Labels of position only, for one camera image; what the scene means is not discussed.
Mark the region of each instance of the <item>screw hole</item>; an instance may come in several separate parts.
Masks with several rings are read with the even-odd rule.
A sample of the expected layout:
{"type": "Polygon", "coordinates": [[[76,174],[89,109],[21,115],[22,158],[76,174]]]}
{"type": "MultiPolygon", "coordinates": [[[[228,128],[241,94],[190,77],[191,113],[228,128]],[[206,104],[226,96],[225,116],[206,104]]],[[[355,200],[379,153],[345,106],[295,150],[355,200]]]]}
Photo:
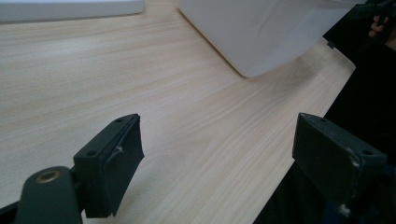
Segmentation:
{"type": "Polygon", "coordinates": [[[94,156],[94,155],[96,155],[96,152],[95,152],[95,151],[89,151],[89,152],[87,152],[87,156],[88,156],[88,157],[92,157],[92,156],[94,156]]]}
{"type": "Polygon", "coordinates": [[[35,182],[38,184],[46,184],[46,183],[49,183],[52,180],[58,178],[59,175],[61,175],[61,172],[59,172],[59,171],[56,171],[56,170],[47,171],[47,172],[41,174],[40,176],[38,176],[37,179],[35,180],[35,182]]]}
{"type": "Polygon", "coordinates": [[[372,151],[369,151],[369,150],[363,150],[363,154],[367,155],[367,156],[373,156],[374,153],[372,151]]]}

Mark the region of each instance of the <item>black plastic part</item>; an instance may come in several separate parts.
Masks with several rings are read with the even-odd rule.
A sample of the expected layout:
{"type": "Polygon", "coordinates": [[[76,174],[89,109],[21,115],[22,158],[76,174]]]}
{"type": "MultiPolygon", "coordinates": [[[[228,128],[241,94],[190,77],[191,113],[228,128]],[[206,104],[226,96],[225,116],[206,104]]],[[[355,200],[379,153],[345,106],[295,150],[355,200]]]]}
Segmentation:
{"type": "Polygon", "coordinates": [[[387,156],[329,120],[300,114],[293,158],[323,196],[350,206],[384,169],[387,156]]]}
{"type": "Polygon", "coordinates": [[[68,168],[51,167],[26,180],[15,223],[82,223],[68,168]]]}
{"type": "Polygon", "coordinates": [[[0,223],[13,224],[18,211],[18,202],[12,203],[0,209],[0,223]]]}
{"type": "Polygon", "coordinates": [[[115,119],[74,157],[87,217],[116,215],[122,197],[144,158],[136,114],[115,119]]]}

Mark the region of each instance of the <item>black metal bracket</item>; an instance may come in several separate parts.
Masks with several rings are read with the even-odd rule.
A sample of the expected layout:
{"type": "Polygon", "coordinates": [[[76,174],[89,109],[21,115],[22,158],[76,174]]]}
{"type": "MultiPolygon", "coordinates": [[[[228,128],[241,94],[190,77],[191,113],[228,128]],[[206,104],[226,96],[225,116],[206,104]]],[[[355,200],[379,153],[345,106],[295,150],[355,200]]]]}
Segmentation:
{"type": "Polygon", "coordinates": [[[0,209],[1,223],[82,223],[115,216],[144,158],[136,114],[115,119],[75,156],[72,169],[51,167],[31,175],[21,200],[0,209]]]}

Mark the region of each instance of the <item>wood grain surface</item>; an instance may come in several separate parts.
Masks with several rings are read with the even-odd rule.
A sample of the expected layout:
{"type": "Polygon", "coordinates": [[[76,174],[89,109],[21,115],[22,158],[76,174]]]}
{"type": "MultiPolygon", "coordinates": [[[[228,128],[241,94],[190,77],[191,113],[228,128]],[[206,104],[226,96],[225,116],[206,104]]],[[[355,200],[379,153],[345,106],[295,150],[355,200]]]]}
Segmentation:
{"type": "Polygon", "coordinates": [[[1,24],[0,206],[138,113],[146,157],[119,213],[84,223],[251,223],[293,162],[298,113],[323,116],[353,70],[321,40],[241,77],[175,0],[127,17],[1,24]]]}

